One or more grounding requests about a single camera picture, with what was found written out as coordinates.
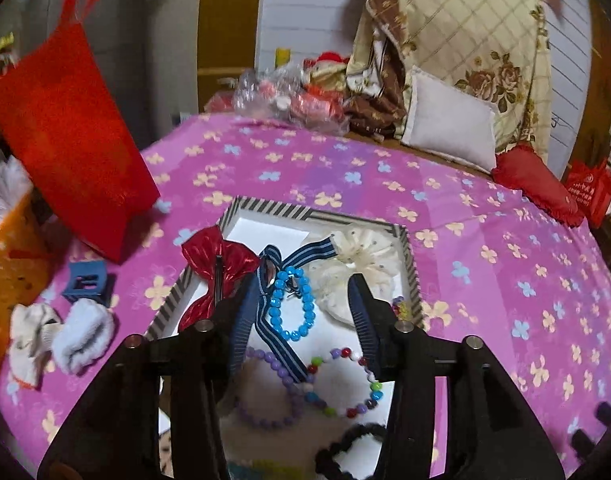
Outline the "cream dotted scrunchie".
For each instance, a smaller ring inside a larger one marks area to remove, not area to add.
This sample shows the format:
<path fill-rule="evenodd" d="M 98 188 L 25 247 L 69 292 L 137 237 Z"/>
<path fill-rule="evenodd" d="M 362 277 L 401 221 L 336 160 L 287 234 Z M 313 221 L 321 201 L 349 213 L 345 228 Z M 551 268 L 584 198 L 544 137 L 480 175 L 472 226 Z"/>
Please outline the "cream dotted scrunchie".
<path fill-rule="evenodd" d="M 383 231 L 361 228 L 355 224 L 330 231 L 325 236 L 336 255 L 317 259 L 305 266 L 316 304 L 335 321 L 354 325 L 348 300 L 348 281 L 362 274 L 371 295 L 380 300 L 392 298 L 394 278 L 402 269 L 393 237 Z"/>

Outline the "navy striped ribbon bow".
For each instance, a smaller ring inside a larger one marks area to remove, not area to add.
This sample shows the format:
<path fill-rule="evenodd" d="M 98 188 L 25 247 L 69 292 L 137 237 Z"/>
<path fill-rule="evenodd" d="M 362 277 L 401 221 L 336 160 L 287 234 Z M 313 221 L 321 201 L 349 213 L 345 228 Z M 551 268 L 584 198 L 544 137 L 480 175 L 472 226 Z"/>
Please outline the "navy striped ribbon bow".
<path fill-rule="evenodd" d="M 253 271 L 250 284 L 244 288 L 243 300 L 235 318 L 230 342 L 229 367 L 237 373 L 247 354 L 252 332 L 260 336 L 287 376 L 299 384 L 307 380 L 307 366 L 291 347 L 311 332 L 316 313 L 316 299 L 305 266 L 317 259 L 336 255 L 329 240 L 306 244 L 288 257 L 278 247 L 268 245 L 260 254 L 258 269 Z M 286 330 L 281 307 L 290 295 L 302 302 L 302 323 L 294 330 Z"/>

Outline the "light blue sock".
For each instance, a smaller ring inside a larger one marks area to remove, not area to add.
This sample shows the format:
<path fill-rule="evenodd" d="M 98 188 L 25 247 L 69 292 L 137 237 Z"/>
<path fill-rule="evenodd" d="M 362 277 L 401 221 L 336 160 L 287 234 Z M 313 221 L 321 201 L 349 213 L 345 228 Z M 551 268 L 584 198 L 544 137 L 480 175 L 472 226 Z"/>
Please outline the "light blue sock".
<path fill-rule="evenodd" d="M 111 311 L 95 300 L 79 299 L 52 341 L 52 358 L 64 374 L 81 374 L 106 353 L 114 330 Z"/>

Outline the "white work glove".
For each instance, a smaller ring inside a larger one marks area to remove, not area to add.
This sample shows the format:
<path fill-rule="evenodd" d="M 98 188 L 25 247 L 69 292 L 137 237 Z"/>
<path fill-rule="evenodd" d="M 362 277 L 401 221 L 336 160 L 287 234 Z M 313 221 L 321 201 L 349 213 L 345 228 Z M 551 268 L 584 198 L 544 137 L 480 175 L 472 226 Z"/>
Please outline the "white work glove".
<path fill-rule="evenodd" d="M 10 318 L 8 351 L 12 377 L 23 387 L 37 389 L 51 345 L 62 327 L 49 304 L 17 304 Z"/>

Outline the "blue hair claw clip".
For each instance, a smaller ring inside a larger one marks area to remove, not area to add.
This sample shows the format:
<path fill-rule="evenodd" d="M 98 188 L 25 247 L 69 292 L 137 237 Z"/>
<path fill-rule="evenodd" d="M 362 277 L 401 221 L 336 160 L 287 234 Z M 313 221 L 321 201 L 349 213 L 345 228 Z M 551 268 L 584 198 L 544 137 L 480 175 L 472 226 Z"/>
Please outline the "blue hair claw clip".
<path fill-rule="evenodd" d="M 92 299 L 109 308 L 115 279 L 104 260 L 71 262 L 69 279 L 61 296 L 70 304 L 80 299 Z"/>

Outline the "pink floral bed sheet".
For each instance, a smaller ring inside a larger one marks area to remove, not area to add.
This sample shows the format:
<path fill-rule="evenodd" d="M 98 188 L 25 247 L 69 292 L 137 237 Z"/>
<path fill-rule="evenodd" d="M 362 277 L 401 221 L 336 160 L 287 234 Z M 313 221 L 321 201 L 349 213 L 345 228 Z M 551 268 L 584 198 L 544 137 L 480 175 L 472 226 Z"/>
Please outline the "pink floral bed sheet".
<path fill-rule="evenodd" d="M 385 220 L 409 232 L 429 332 L 487 342 L 567 471 L 578 466 L 575 430 L 601 436 L 611 274 L 586 226 L 563 226 L 464 170 L 232 115 L 189 118 L 144 157 L 161 196 L 138 251 L 115 269 L 122 334 L 147 330 L 185 268 L 180 246 L 237 196 Z"/>

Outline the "orange plastic basket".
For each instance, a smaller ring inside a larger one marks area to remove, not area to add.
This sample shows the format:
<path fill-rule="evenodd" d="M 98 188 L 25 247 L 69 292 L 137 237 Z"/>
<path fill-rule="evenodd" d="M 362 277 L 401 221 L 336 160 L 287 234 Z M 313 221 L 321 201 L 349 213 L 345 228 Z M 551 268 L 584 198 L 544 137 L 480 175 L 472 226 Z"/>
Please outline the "orange plastic basket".
<path fill-rule="evenodd" d="M 11 312 L 32 304 L 54 275 L 54 258 L 27 192 L 0 222 L 0 369 L 10 341 Z"/>

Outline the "striped white tray box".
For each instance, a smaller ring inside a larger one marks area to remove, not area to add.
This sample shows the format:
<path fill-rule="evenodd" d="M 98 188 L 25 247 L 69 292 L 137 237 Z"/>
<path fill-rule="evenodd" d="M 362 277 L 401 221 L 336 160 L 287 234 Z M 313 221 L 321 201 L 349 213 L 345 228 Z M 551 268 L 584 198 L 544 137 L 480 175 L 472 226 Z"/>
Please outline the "striped white tray box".
<path fill-rule="evenodd" d="M 393 389 L 356 334 L 348 284 L 421 318 L 409 233 L 396 223 L 239 196 L 217 222 L 260 264 L 235 333 L 218 423 L 235 479 L 310 479 L 314 457 L 350 427 L 384 424 Z"/>

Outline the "red bag on shelf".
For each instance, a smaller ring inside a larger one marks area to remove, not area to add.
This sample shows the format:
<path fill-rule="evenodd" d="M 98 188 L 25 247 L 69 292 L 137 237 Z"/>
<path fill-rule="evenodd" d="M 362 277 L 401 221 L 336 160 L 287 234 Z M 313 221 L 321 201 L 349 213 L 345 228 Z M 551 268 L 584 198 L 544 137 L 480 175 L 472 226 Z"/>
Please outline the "red bag on shelf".
<path fill-rule="evenodd" d="M 574 160 L 567 173 L 565 187 L 575 198 L 592 229 L 598 229 L 611 202 L 611 170 L 605 158 L 597 166 Z"/>

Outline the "red heart pillow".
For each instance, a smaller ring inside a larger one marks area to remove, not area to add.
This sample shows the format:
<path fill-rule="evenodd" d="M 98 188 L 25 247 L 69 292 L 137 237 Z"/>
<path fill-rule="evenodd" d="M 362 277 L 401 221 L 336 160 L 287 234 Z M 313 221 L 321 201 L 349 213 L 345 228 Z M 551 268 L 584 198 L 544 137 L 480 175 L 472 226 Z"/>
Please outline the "red heart pillow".
<path fill-rule="evenodd" d="M 491 175 L 495 183 L 521 191 L 554 220 L 571 228 L 581 226 L 584 214 L 577 201 L 530 145 L 498 154 Z"/>

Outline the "red gift bag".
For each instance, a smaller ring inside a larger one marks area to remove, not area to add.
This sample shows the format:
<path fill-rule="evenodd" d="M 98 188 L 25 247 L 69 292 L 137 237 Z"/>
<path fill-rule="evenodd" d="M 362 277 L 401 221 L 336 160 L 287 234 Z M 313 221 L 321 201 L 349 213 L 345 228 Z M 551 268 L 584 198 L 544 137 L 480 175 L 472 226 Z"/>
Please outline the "red gift bag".
<path fill-rule="evenodd" d="M 48 39 L 0 76 L 0 128 L 54 214 L 120 263 L 130 224 L 160 193 L 89 47 L 96 1 L 63 0 Z"/>

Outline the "white cushion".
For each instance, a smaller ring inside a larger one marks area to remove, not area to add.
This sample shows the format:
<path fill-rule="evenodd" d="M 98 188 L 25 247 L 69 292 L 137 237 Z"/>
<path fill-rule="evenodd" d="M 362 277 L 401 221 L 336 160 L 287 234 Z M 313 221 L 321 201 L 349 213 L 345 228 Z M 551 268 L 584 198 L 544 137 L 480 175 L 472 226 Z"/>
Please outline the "white cushion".
<path fill-rule="evenodd" d="M 489 103 L 414 67 L 401 142 L 491 174 L 496 167 L 494 118 Z"/>

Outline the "santa plush toy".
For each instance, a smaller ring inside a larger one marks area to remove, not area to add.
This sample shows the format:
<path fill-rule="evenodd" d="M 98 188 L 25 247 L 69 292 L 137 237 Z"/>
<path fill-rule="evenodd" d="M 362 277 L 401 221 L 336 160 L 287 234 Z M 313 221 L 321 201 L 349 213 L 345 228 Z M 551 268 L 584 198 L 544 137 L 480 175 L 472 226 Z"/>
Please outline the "santa plush toy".
<path fill-rule="evenodd" d="M 304 84 L 309 84 L 324 91 L 345 92 L 349 58 L 334 51 L 326 51 L 318 58 L 306 58 L 303 61 Z"/>

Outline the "floral beige quilt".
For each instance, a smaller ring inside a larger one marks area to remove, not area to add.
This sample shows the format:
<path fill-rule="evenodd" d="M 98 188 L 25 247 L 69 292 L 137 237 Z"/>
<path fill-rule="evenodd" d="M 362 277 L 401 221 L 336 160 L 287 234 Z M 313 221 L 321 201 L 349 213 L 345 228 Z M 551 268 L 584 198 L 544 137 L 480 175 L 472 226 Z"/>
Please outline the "floral beige quilt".
<path fill-rule="evenodd" d="M 354 133 L 402 140 L 420 68 L 492 105 L 499 153 L 545 158 L 552 66 L 542 0 L 363 0 L 345 80 Z"/>

